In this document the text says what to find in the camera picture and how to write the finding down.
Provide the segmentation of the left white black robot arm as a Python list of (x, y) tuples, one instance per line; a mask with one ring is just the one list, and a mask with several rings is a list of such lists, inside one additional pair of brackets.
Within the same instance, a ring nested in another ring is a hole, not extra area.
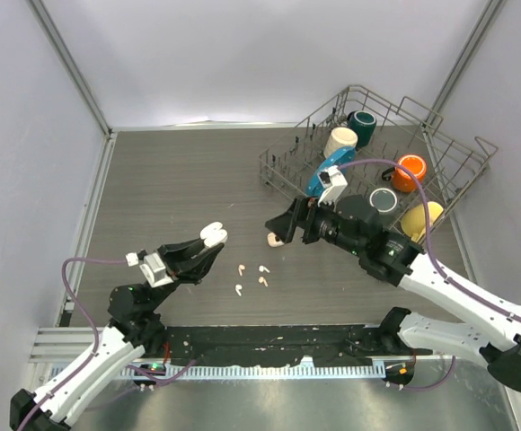
[(194, 240), (164, 244), (151, 253), (130, 252), (120, 259), (121, 265), (139, 268), (145, 282), (115, 287), (110, 321), (102, 330), (93, 330), (92, 344), (38, 389), (14, 394), (10, 428), (69, 430), (122, 369), (141, 356), (158, 356), (167, 335), (156, 309), (179, 286), (199, 284), (227, 238), (227, 231), (213, 223)]

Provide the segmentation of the pink earbud charging case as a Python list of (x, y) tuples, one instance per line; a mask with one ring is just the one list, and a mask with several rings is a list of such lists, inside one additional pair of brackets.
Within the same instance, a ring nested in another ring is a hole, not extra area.
[(285, 243), (273, 232), (268, 233), (267, 243), (271, 248), (277, 248), (285, 245)]

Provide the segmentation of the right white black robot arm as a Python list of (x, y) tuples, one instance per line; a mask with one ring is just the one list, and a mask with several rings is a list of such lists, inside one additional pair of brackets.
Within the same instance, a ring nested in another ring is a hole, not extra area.
[(378, 333), (386, 353), (410, 347), (459, 356), (521, 392), (521, 306), (460, 277), (424, 247), (385, 228), (364, 197), (324, 206), (316, 198), (298, 197), (265, 226), (282, 243), (292, 242), (296, 229), (302, 229), (305, 244), (325, 240), (357, 257), (369, 276), (422, 296), (459, 320), (431, 320), (395, 307)]

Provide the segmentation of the white earbud charging case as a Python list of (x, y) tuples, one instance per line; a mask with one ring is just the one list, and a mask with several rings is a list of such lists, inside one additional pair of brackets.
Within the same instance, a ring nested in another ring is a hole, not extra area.
[(206, 248), (212, 248), (226, 243), (228, 232), (221, 222), (213, 222), (200, 231), (199, 237), (204, 242)]

